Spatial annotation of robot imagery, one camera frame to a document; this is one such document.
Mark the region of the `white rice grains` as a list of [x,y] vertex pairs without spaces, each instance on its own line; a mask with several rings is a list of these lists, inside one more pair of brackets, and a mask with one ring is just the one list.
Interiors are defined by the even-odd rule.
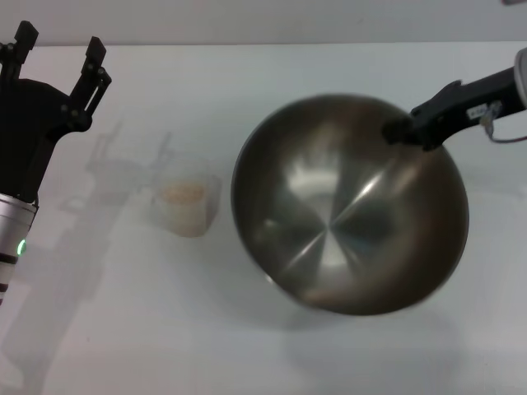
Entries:
[[170,204],[195,204],[203,200],[206,189],[201,184],[171,184],[161,190],[161,197]]

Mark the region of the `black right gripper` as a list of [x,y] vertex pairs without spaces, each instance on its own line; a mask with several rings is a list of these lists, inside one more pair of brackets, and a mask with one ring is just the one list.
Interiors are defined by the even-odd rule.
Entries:
[[419,144],[432,151],[457,132],[475,126],[495,102],[501,105],[498,118],[523,110],[512,67],[468,84],[451,82],[409,115],[387,122],[382,135],[389,144]]

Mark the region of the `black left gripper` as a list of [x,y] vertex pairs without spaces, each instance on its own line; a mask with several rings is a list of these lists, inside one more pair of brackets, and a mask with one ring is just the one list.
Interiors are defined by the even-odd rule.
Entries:
[[[38,30],[22,21],[15,42],[0,43],[0,82],[20,76],[21,66],[34,48]],[[0,87],[0,193],[33,202],[47,169],[55,137],[63,125],[69,132],[85,132],[112,78],[102,66],[106,48],[92,36],[81,75],[68,96],[49,84],[19,79]]]

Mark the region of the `clear plastic measuring cup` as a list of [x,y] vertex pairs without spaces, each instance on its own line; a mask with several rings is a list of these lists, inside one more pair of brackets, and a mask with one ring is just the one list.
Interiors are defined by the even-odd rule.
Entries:
[[[179,236],[204,236],[218,212],[222,180],[210,170],[207,160],[191,153],[159,155],[149,164],[132,160],[109,160],[100,165],[109,183],[102,195],[104,203],[123,202],[125,211],[135,221]],[[170,204],[161,190],[171,184],[194,183],[205,187],[203,200],[195,204]]]

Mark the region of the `stainless steel mixing bowl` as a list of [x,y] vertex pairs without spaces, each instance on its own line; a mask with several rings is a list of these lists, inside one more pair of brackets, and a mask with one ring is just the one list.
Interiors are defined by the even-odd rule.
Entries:
[[390,145],[406,119],[383,100],[316,95],[284,105],[249,135],[231,179],[240,242],[295,301],[352,316],[420,304],[452,276],[469,202],[446,149]]

